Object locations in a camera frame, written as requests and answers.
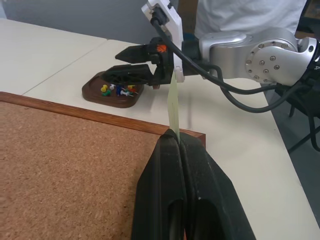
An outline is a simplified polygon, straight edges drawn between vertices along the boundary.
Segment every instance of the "orange logo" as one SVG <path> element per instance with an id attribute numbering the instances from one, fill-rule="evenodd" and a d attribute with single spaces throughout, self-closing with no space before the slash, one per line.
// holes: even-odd
<path id="1" fill-rule="evenodd" d="M 167 46 L 166 45 L 158 45 L 156 47 L 156 50 L 159 52 L 159 53 L 165 53 L 167 51 Z"/>

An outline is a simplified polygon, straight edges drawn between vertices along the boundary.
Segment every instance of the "person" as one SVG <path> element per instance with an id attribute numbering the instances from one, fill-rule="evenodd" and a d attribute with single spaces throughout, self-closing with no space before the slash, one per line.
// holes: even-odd
<path id="1" fill-rule="evenodd" d="M 194 35 L 238 31 L 245 34 L 285 28 L 295 34 L 307 0 L 198 0 Z"/>

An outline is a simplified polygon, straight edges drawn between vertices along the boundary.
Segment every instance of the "white mount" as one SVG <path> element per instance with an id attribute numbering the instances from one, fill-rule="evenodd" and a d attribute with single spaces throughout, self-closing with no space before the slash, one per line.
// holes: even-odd
<path id="1" fill-rule="evenodd" d="M 170 4 L 169 0 L 148 0 L 148 2 L 141 9 L 149 21 L 152 18 L 153 9 L 155 7 L 161 8 L 167 16 L 169 21 L 164 25 L 164 30 L 167 30 L 171 34 L 172 42 L 180 50 L 182 50 L 184 36 L 182 32 L 182 21 L 180 16 Z M 183 83 L 185 81 L 185 76 L 182 68 L 182 60 L 176 54 L 173 54 L 173 64 L 176 81 L 178 83 Z"/>

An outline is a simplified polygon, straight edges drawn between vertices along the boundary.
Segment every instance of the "white table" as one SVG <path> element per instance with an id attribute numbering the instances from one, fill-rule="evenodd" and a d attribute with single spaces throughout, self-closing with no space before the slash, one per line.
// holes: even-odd
<path id="1" fill-rule="evenodd" d="M 159 90 L 146 87 L 136 105 L 126 109 L 82 98 L 82 86 L 97 72 L 124 64 L 114 56 L 131 45 L 108 40 L 24 95 L 168 125 L 167 85 Z M 259 87 L 248 79 L 228 82 L 243 89 Z M 272 114 L 252 114 L 234 107 L 217 86 L 200 76 L 187 77 L 178 89 L 180 127 L 206 134 L 207 151 L 232 180 L 256 239 L 320 239 L 320 230 Z M 237 98 L 252 107 L 267 104 L 263 93 Z"/>
<path id="2" fill-rule="evenodd" d="M 107 40 L 0 19 L 0 91 L 24 94 Z"/>

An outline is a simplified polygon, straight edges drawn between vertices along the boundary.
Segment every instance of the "brown tray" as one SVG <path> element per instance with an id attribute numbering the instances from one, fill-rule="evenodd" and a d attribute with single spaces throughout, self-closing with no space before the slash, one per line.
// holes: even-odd
<path id="1" fill-rule="evenodd" d="M 144 90 L 144 85 L 136 85 L 136 92 L 138 94 L 134 93 L 133 96 L 117 96 L 115 89 L 111 91 L 110 96 L 102 96 L 102 86 L 107 85 L 108 89 L 110 87 L 110 84 L 101 78 L 103 73 L 104 71 L 98 72 L 93 78 L 90 79 L 90 81 L 83 85 L 82 96 L 85 100 L 122 109 L 130 108 L 136 104 Z"/>

